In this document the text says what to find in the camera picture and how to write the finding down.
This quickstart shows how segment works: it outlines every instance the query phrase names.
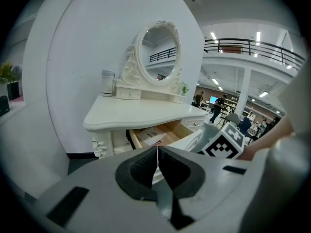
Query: oval mirror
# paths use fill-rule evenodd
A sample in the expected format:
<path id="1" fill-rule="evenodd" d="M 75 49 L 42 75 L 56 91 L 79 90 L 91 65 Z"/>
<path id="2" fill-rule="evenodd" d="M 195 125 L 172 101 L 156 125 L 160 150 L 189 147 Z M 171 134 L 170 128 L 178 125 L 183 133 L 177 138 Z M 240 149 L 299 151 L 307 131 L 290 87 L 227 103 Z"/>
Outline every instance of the oval mirror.
<path id="1" fill-rule="evenodd" d="M 175 66 L 176 42 L 164 27 L 151 28 L 142 41 L 141 57 L 148 74 L 156 80 L 169 76 Z"/>

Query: black slot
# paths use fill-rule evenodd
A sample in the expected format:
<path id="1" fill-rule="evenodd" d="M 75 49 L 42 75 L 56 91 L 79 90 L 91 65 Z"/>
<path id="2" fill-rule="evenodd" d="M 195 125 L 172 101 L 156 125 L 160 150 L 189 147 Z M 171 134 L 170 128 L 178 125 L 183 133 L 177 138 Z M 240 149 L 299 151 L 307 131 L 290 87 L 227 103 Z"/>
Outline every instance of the black slot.
<path id="1" fill-rule="evenodd" d="M 88 189 L 76 186 L 55 206 L 47 218 L 64 227 L 88 192 Z"/>
<path id="2" fill-rule="evenodd" d="M 226 170 L 232 173 L 242 174 L 242 175 L 246 172 L 246 169 L 235 167 L 235 166 L 225 166 L 223 170 Z"/>

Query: small potted plant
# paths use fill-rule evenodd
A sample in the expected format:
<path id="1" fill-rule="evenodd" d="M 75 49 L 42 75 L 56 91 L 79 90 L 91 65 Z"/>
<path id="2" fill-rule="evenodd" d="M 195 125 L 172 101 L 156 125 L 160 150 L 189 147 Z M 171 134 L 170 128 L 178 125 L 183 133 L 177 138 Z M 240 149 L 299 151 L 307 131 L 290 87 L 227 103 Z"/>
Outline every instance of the small potted plant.
<path id="1" fill-rule="evenodd" d="M 21 68 L 6 62 L 0 66 L 0 96 L 9 100 L 19 97 L 18 80 L 21 78 Z"/>
<path id="2" fill-rule="evenodd" d="M 185 94 L 189 91 L 189 86 L 187 86 L 185 82 L 182 82 L 181 87 L 182 96 L 185 96 Z"/>

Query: ornate carved frame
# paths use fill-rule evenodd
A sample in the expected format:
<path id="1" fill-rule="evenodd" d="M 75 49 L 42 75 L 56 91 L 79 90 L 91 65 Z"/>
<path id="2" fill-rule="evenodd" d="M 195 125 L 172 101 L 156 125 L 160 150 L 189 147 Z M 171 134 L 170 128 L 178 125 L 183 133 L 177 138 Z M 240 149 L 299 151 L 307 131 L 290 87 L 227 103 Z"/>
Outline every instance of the ornate carved frame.
<path id="1" fill-rule="evenodd" d="M 152 78 L 145 68 L 141 56 L 141 44 L 145 34 L 152 28 L 162 27 L 170 31 L 176 45 L 175 66 L 169 76 L 161 81 Z M 136 36 L 135 44 L 128 48 L 128 60 L 116 82 L 117 98 L 140 99 L 141 91 L 168 94 L 173 102 L 182 102 L 184 96 L 179 95 L 179 75 L 181 73 L 181 43 L 178 31 L 172 22 L 157 21 L 145 26 Z"/>

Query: carved table leg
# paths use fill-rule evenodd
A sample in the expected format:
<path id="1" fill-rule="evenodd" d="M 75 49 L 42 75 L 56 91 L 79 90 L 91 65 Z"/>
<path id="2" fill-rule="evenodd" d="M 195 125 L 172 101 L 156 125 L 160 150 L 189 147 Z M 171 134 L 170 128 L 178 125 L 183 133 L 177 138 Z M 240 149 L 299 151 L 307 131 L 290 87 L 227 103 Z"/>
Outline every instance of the carved table leg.
<path id="1" fill-rule="evenodd" d="M 101 159 L 114 155 L 110 131 L 93 133 L 92 142 L 96 157 Z"/>

